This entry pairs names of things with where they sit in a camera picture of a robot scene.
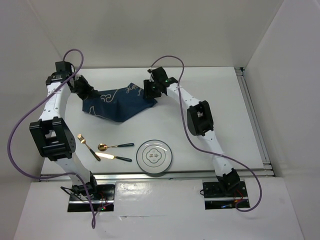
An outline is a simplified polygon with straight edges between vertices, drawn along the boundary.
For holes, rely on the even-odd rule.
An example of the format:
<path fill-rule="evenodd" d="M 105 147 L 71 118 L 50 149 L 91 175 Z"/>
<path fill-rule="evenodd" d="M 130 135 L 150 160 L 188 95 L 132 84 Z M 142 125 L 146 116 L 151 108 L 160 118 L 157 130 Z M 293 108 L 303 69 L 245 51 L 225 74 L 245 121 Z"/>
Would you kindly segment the dark blue embroidered cloth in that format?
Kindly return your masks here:
<path fill-rule="evenodd" d="M 82 111 L 95 117 L 123 123 L 157 103 L 153 98 L 145 99 L 144 90 L 131 82 L 123 88 L 95 90 L 82 101 Z"/>

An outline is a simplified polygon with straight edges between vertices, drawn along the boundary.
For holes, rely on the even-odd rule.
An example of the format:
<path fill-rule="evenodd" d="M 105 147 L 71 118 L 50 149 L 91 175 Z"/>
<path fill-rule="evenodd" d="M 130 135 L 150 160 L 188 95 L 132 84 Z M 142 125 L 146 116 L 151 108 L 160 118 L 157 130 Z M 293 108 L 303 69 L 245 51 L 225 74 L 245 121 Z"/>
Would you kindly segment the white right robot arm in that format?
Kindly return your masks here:
<path fill-rule="evenodd" d="M 219 182 L 218 190 L 223 196 L 230 196 L 240 183 L 240 177 L 230 160 L 224 157 L 214 131 L 214 121 L 210 105 L 206 100 L 199 100 L 178 86 L 178 81 L 171 77 L 161 81 L 143 81 L 144 97 L 155 99 L 165 94 L 176 100 L 186 120 L 186 132 L 196 136 L 203 144 L 206 152 L 213 153 L 212 163 L 216 178 Z"/>

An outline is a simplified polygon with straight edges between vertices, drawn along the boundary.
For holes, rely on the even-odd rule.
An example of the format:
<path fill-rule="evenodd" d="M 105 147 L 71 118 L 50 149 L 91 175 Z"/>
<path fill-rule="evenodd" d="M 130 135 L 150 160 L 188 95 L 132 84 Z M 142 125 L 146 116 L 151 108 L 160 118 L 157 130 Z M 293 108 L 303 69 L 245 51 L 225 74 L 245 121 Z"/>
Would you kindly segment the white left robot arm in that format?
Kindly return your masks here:
<path fill-rule="evenodd" d="M 71 90 L 67 84 L 58 87 L 68 77 L 66 73 L 55 73 L 47 78 L 47 96 L 50 99 L 38 121 L 30 123 L 29 130 L 40 155 L 59 165 L 69 175 L 72 191 L 92 200 L 99 193 L 97 181 L 76 155 L 76 139 L 64 120 Z"/>

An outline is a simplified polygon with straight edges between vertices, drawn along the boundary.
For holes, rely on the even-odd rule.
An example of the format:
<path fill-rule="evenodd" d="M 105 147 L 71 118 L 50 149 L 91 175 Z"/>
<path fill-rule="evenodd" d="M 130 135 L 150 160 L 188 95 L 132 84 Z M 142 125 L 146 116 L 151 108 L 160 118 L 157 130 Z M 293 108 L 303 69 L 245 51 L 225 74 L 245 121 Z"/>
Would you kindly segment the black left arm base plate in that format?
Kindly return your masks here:
<path fill-rule="evenodd" d="M 97 186 L 97 192 L 90 195 L 93 210 L 96 212 L 113 212 L 116 185 L 114 183 L 99 184 Z M 76 194 L 74 190 L 66 188 L 65 191 L 69 195 L 68 213 L 84 213 L 90 212 L 90 204 L 87 195 Z"/>

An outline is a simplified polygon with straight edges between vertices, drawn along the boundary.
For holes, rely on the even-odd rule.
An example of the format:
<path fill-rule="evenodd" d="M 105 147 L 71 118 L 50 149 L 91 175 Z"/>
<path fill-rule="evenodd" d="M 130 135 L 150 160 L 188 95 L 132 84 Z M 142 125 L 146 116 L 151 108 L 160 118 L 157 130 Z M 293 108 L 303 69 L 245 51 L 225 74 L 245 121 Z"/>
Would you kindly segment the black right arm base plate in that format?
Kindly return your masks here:
<path fill-rule="evenodd" d="M 239 209 L 250 208 L 244 181 L 241 181 L 231 192 L 223 192 L 218 182 L 203 182 L 199 193 L 204 197 L 206 210 L 234 209 L 236 204 Z"/>

